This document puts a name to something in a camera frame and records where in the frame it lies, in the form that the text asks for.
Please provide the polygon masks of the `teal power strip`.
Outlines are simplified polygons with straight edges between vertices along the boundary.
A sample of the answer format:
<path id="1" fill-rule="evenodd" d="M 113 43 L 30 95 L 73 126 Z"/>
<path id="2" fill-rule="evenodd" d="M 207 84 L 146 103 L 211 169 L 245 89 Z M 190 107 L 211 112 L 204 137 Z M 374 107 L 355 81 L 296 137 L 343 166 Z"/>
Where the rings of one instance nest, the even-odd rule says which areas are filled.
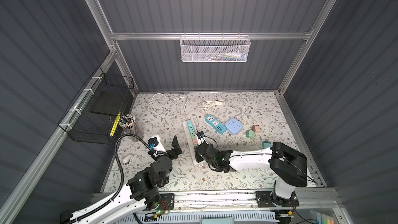
<path id="1" fill-rule="evenodd" d="M 219 120 L 217 120 L 213 115 L 207 115 L 205 121 L 214 128 L 219 134 L 223 135 L 226 133 L 227 128 Z"/>

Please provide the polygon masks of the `white multicolour power strip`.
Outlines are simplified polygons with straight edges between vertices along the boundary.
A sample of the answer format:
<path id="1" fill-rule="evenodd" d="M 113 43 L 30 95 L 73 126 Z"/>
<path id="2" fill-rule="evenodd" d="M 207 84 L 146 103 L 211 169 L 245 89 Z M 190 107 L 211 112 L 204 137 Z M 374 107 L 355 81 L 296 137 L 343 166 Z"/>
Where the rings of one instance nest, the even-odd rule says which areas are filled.
<path id="1" fill-rule="evenodd" d="M 193 120 L 193 119 L 189 119 L 189 120 L 193 122 L 194 129 L 195 129 L 195 134 L 197 134 L 197 129 L 196 129 L 194 120 Z M 190 155 L 191 155 L 191 158 L 192 158 L 192 161 L 193 161 L 193 165 L 194 165 L 194 166 L 202 166 L 202 165 L 205 164 L 205 161 L 202 160 L 202 161 L 200 161 L 200 162 L 197 162 L 197 159 L 196 159 L 196 156 L 195 156 L 195 149 L 196 149 L 199 145 L 197 145 L 197 146 L 194 146 L 194 145 L 193 145 L 193 142 L 192 142 L 193 139 L 191 138 L 190 131 L 189 131 L 189 128 L 188 128 L 188 126 L 187 126 L 187 121 L 188 121 L 188 120 L 183 121 L 183 122 L 182 122 L 182 125 L 183 125 L 183 129 L 184 129 L 184 133 L 185 133 L 185 135 L 186 135 L 186 139 L 187 139 L 187 143 L 188 143 Z"/>

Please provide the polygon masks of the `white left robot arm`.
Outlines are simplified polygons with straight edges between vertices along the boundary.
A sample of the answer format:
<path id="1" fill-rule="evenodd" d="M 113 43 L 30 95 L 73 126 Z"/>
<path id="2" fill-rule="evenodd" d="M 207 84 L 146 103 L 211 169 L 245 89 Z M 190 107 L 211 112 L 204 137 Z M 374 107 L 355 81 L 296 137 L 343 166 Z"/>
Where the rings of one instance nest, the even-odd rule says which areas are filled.
<path id="1" fill-rule="evenodd" d="M 119 159 L 118 149 L 123 138 L 132 137 L 144 144 L 154 160 L 150 166 L 124 181 L 124 170 Z M 112 224 L 130 214 L 157 209 L 162 202 L 159 189 L 169 183 L 172 160 L 182 154 L 178 139 L 172 141 L 172 149 L 165 150 L 158 135 L 145 142 L 136 134 L 125 134 L 115 144 L 115 161 L 121 179 L 117 190 L 102 200 L 79 211 L 64 211 L 60 214 L 62 224 Z"/>

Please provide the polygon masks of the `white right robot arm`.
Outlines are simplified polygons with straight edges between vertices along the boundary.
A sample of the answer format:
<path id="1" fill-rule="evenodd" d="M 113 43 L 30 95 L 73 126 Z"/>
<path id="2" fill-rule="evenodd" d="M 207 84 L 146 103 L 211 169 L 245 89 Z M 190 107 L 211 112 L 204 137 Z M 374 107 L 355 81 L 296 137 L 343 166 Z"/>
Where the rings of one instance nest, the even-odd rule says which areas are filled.
<path id="1" fill-rule="evenodd" d="M 294 198 L 296 188 L 305 188 L 314 180 L 307 175 L 307 157 L 281 142 L 257 151 L 217 150 L 202 142 L 195 148 L 195 157 L 205 161 L 212 171 L 238 172 L 247 169 L 270 169 L 278 176 L 270 193 L 276 205 Z"/>

